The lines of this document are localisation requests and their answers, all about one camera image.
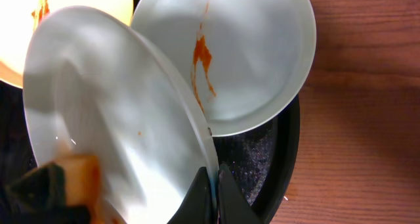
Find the yellow green scrub sponge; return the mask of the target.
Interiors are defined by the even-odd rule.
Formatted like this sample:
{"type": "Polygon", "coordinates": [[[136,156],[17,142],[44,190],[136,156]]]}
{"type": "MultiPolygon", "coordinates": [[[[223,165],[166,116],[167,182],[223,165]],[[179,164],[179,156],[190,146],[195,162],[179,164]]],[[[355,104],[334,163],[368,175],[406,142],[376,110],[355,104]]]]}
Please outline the yellow green scrub sponge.
{"type": "Polygon", "coordinates": [[[72,155],[34,168],[1,187],[2,223],[103,223],[101,168],[72,155]]]}

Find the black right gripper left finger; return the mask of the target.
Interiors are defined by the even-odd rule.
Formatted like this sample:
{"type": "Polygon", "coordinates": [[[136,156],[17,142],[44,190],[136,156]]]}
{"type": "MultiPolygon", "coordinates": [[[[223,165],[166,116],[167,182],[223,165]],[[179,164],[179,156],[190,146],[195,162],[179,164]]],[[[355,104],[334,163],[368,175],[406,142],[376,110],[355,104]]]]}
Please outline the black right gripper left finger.
{"type": "Polygon", "coordinates": [[[199,168],[182,204],[168,224],[214,224],[210,181],[205,167],[199,168]]]}

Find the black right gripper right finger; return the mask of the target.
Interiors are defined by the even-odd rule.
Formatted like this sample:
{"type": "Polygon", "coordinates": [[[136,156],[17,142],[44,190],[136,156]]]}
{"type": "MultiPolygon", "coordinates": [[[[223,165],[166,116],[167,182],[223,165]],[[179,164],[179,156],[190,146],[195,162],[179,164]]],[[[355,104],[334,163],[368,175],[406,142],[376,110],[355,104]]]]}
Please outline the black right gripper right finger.
{"type": "Polygon", "coordinates": [[[263,224],[237,186],[226,164],[219,166],[218,204],[220,224],[263,224]]]}

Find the mint plate front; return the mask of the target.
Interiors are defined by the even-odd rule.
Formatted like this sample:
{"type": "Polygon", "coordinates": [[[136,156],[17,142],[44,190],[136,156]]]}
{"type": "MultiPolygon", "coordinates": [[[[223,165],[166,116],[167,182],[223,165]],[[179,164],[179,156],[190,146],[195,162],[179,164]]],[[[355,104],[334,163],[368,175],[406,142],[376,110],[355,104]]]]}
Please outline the mint plate front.
{"type": "Polygon", "coordinates": [[[217,155],[193,93],[153,43],[114,17],[66,7],[43,19],[23,100],[39,165],[98,158],[105,223],[168,223],[201,167],[216,220],[217,155]]]}

